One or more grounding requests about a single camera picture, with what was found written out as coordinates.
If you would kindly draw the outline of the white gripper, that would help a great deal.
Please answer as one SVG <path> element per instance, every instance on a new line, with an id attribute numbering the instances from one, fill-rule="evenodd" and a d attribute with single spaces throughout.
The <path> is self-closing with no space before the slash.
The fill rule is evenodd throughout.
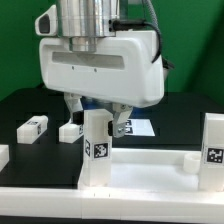
<path id="1" fill-rule="evenodd" d="M 108 134 L 121 138 L 132 106 L 148 107 L 163 97 L 156 24 L 122 19 L 117 4 L 54 4 L 36 19 L 35 30 L 42 37 L 42 79 L 47 88 L 68 92 L 72 124 L 84 121 L 79 95 L 115 102 Z"/>

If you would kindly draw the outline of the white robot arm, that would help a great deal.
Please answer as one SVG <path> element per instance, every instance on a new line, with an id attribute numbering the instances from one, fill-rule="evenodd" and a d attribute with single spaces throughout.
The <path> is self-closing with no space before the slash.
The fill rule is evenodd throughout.
<path id="1" fill-rule="evenodd" d="M 57 0 L 35 21 L 45 86 L 75 97 L 113 104 L 111 134 L 125 134 L 134 107 L 157 104 L 164 95 L 159 29 L 145 20 L 120 18 L 119 0 Z"/>

